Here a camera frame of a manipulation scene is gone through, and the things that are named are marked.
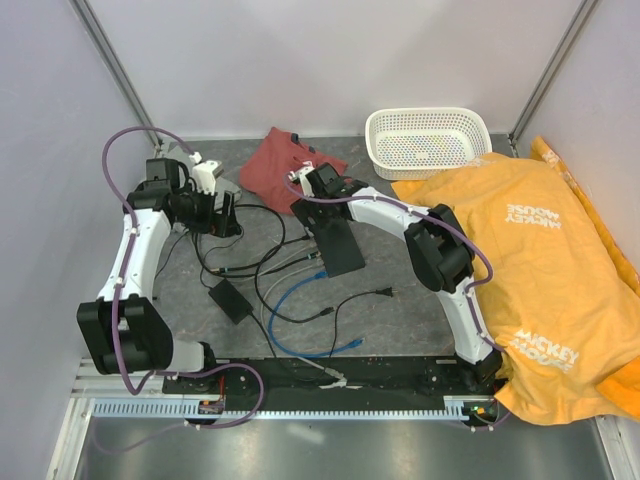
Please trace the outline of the black network switch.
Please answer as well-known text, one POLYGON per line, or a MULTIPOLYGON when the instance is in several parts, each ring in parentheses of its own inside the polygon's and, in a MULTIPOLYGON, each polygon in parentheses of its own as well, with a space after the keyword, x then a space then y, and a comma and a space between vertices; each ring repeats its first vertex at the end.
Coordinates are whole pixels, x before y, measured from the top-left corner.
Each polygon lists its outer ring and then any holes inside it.
POLYGON ((309 228, 329 278, 365 267, 365 259, 346 220, 334 219, 309 228))

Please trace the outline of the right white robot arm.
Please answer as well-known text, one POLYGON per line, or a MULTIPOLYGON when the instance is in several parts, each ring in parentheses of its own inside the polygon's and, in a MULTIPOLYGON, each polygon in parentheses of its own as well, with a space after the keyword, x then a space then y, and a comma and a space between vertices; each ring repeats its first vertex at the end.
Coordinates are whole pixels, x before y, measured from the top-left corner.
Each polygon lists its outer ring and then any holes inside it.
POLYGON ((414 275, 436 294, 445 312, 460 386, 477 394, 493 383, 502 364, 501 348, 481 313, 475 293, 480 282, 473 267, 474 259, 487 258, 450 207, 405 203, 339 174, 328 163, 291 171, 284 185, 296 197, 291 211, 312 234, 331 277, 365 266, 352 224, 367 224, 403 241, 414 275))

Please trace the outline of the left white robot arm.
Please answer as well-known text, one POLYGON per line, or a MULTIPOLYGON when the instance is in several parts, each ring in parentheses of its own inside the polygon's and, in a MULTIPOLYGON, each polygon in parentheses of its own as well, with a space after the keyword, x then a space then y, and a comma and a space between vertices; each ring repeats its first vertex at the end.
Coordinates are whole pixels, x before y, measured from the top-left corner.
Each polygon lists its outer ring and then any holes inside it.
POLYGON ((219 382, 203 342, 181 341, 156 310, 152 296, 162 248, 175 224, 200 235, 240 234, 235 195, 216 187, 218 161, 192 155, 193 165, 149 159, 146 178, 125 198, 123 234, 111 272, 93 302, 79 305, 76 319, 97 371, 185 372, 185 382, 208 393, 219 382))

